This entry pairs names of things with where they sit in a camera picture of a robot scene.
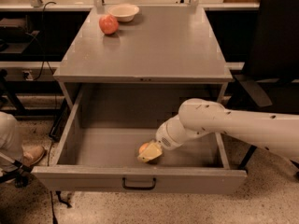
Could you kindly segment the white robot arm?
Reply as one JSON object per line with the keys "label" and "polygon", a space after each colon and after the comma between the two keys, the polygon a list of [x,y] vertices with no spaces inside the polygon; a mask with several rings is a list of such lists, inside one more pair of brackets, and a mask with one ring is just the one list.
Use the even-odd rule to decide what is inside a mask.
{"label": "white robot arm", "polygon": [[155,139],[139,149],[138,159],[152,161],[165,149],[174,150],[210,133],[222,133],[242,142],[299,162],[299,116],[231,110],[203,99],[189,99],[178,114],[164,122]]}

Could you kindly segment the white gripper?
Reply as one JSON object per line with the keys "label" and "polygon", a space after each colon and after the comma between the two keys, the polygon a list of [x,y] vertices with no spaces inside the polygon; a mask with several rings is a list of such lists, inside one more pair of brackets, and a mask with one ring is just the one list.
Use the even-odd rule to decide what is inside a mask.
{"label": "white gripper", "polygon": [[187,129],[181,123],[179,116],[164,122],[156,132],[156,141],[148,142],[148,147],[141,153],[138,153],[137,159],[143,162],[149,162],[157,159],[163,154],[163,150],[173,150],[181,147],[188,141],[197,138],[199,132]]}

